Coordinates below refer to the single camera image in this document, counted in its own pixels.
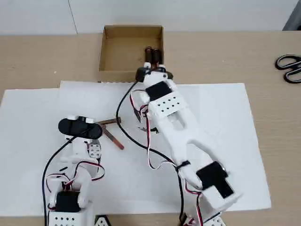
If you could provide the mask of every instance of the cardboard box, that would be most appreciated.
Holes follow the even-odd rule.
[[[135,81],[137,68],[144,64],[147,46],[160,49],[164,62],[162,26],[105,26],[99,66],[101,81]]]

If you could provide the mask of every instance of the white paper sheet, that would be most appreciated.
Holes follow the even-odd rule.
[[[0,216],[42,215],[43,169],[63,144],[57,129],[57,95],[58,89],[4,93],[0,108]]]
[[[112,118],[115,115],[116,106],[130,85],[63,81],[59,95],[59,108],[62,110],[62,116],[75,113],[94,117],[98,121]],[[227,170],[237,173],[242,180],[241,185],[245,194],[229,210],[269,208],[271,205],[269,188],[244,84],[181,85],[179,90],[197,116],[201,127],[217,142],[218,155],[224,161]],[[136,119],[128,98],[120,110],[120,116],[124,121],[124,127],[130,134],[139,141],[144,141],[145,144],[145,134],[136,129]],[[159,207],[163,206],[162,212],[177,211],[180,199],[173,169],[164,167],[156,172],[150,170],[146,164],[143,149],[121,135],[117,126],[109,126],[108,129],[125,144],[125,150],[118,150],[106,137],[102,137],[103,155],[105,156],[106,150],[109,150],[110,153],[106,158],[111,158],[111,154],[114,153],[115,159],[115,162],[104,159],[103,163],[107,164],[110,172],[116,171],[115,168],[133,171],[130,176],[123,170],[114,172],[116,179],[106,178],[106,180],[110,180],[110,183],[115,186],[118,186],[120,182],[127,184],[127,180],[135,183],[135,186],[129,187],[129,190],[119,192],[120,195],[124,195],[116,200],[117,203],[129,206],[126,203],[131,202],[134,210],[135,206],[139,206],[140,203],[141,206],[133,211],[138,213],[158,212]],[[152,146],[169,155],[168,147],[160,135],[152,136]],[[189,156],[193,159],[193,164],[199,167],[199,160],[206,158],[194,148],[190,149]],[[124,163],[123,157],[126,157],[129,165]],[[101,189],[105,197],[110,197],[110,193],[106,190],[108,181],[103,181],[101,185],[105,188]],[[100,212],[106,211],[107,207],[101,202],[102,197],[96,200],[99,200],[96,209]],[[115,208],[112,207],[111,211],[119,212]]]
[[[6,91],[0,108],[0,216],[42,214],[42,171],[50,155],[64,142],[57,129],[59,120],[68,114],[97,120],[112,118],[129,86],[63,82],[59,105],[57,89]],[[180,87],[180,91],[201,125],[223,147],[219,154],[226,167],[245,177],[245,195],[231,210],[269,208],[269,189],[244,85],[191,85]],[[128,100],[120,116],[129,133],[145,143]],[[93,185],[96,213],[179,212],[180,196],[172,167],[149,169],[143,149],[130,143],[116,125],[108,125],[107,129],[125,149],[121,151],[101,137],[106,176]],[[153,136],[152,143],[169,154],[161,136]],[[156,165],[160,159],[152,155],[151,160]],[[55,164],[51,165],[49,172],[54,168]]]

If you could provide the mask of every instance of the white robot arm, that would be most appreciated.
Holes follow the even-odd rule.
[[[89,127],[87,133],[81,134]],[[93,119],[74,116],[61,120],[59,129],[65,134],[66,140],[78,137],[66,146],[67,150],[60,158],[63,167],[58,173],[50,174],[47,177],[49,181],[46,179],[51,192],[48,225],[93,226],[95,215],[89,189],[92,181],[104,176],[98,141],[102,129]]]
[[[218,216],[242,195],[237,178],[223,167],[215,154],[214,142],[198,125],[173,82],[172,74],[165,70],[164,65],[154,70],[146,62],[138,69],[136,80],[145,87],[145,92],[140,93],[140,100],[143,105],[148,105],[147,117],[170,147],[180,177],[202,194],[199,206],[203,221]],[[188,144],[194,144],[207,153],[212,163],[195,172],[187,158]],[[197,219],[196,214],[194,211],[191,216]]]

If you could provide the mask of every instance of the wooden table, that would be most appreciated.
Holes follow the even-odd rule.
[[[283,81],[274,60],[301,55],[300,32],[166,32],[165,63],[177,83],[244,82],[267,173],[272,208],[227,212],[229,226],[299,225],[301,85]],[[5,89],[98,81],[101,34],[0,36],[0,97]],[[113,226],[167,226],[176,214],[114,215]],[[39,218],[0,218],[0,225],[41,226]]]

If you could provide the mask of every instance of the scissors handle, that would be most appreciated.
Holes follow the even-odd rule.
[[[283,76],[283,78],[288,83],[292,83],[292,84],[301,83],[301,79],[293,80],[293,79],[289,78],[291,75],[297,74],[297,73],[301,73],[301,67],[299,67],[299,68],[297,68],[295,70],[292,70],[290,72],[285,73],[284,76]]]
[[[283,60],[283,59],[293,59],[295,60],[294,62],[292,63],[289,63],[289,64],[286,64],[286,65],[282,65],[280,62]],[[285,70],[285,69],[297,69],[298,67],[301,66],[301,57],[300,56],[297,56],[297,55],[293,55],[293,54],[286,54],[286,55],[283,55],[281,57],[279,57],[276,61],[275,61],[275,67],[278,69],[278,70]]]

